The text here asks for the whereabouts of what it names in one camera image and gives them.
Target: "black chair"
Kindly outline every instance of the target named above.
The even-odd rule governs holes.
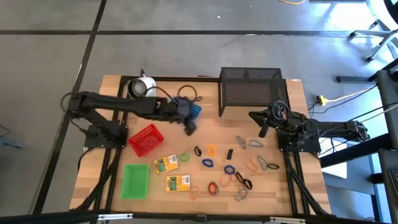
[[[388,13],[393,18],[393,20],[398,24],[398,0],[384,0],[384,4],[387,7]],[[374,22],[369,29],[372,29],[376,25],[379,24],[379,20]],[[366,59],[367,62],[372,61],[375,56],[380,53],[381,49],[386,46],[393,38],[398,37],[398,29],[393,31],[373,31],[373,30],[356,30],[352,32],[349,37],[354,38],[356,34],[365,34],[365,35],[375,35],[378,37],[383,37],[383,40],[380,42],[380,47],[376,50],[376,52]]]

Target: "green rubber band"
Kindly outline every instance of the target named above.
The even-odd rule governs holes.
[[[189,154],[188,153],[181,153],[178,158],[181,162],[188,162],[189,161]]]

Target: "blue rubber band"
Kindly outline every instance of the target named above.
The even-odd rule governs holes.
[[[201,161],[201,163],[203,165],[205,165],[206,167],[213,167],[214,166],[214,162],[211,159],[204,159]]]
[[[227,166],[225,166],[224,167],[224,171],[225,171],[225,173],[227,173],[227,174],[235,174],[235,167],[233,167],[233,166],[231,166],[231,165],[227,165]]]
[[[264,145],[261,142],[257,141],[257,140],[249,141],[248,146],[251,146],[251,147],[264,147]]]

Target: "orange rubber band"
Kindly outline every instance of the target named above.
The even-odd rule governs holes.
[[[217,156],[217,150],[216,150],[216,147],[214,147],[214,145],[209,145],[208,152],[209,152],[209,155],[211,155],[213,157]]]
[[[196,189],[196,190],[197,190],[197,192],[196,192],[195,195],[192,195],[192,190],[193,190],[193,189]],[[196,198],[199,197],[199,194],[200,194],[200,189],[199,189],[199,187],[197,187],[197,186],[192,186],[191,189],[189,190],[189,199],[195,200]]]
[[[223,179],[224,179],[224,176],[225,176],[225,175],[229,175],[229,179],[228,179],[228,183],[227,183],[226,185],[223,185]],[[231,183],[231,176],[233,176],[233,175],[227,174],[227,173],[224,173],[224,174],[221,176],[220,184],[221,184],[222,187],[227,187],[227,186],[229,185],[229,183]]]
[[[249,164],[248,164],[249,161],[251,162],[252,166],[254,166],[256,169],[250,168],[250,166],[249,166]],[[246,167],[248,167],[248,169],[251,170],[251,171],[253,171],[253,172],[257,172],[257,170],[258,170],[257,166],[254,164],[254,162],[253,162],[253,160],[252,160],[251,158],[247,159],[247,161],[246,161]]]
[[[231,182],[235,183],[238,179],[236,178],[235,175],[231,175]]]

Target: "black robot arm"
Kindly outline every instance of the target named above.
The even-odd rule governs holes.
[[[123,127],[116,121],[108,121],[94,109],[124,111],[144,119],[183,123],[186,134],[191,135],[196,130],[195,123],[190,117],[192,106],[193,103],[186,98],[179,98],[178,101],[163,97],[128,99],[80,92],[72,95],[68,113],[72,118],[87,119],[103,135],[111,138],[120,138]]]
[[[320,152],[320,137],[344,138],[357,142],[369,139],[368,130],[357,121],[320,122],[298,112],[288,109],[285,111],[287,112],[283,115],[280,110],[273,111],[269,107],[264,111],[251,111],[249,116],[261,127],[260,138],[266,136],[269,127],[275,128],[278,130],[278,137],[286,142],[288,151]]]

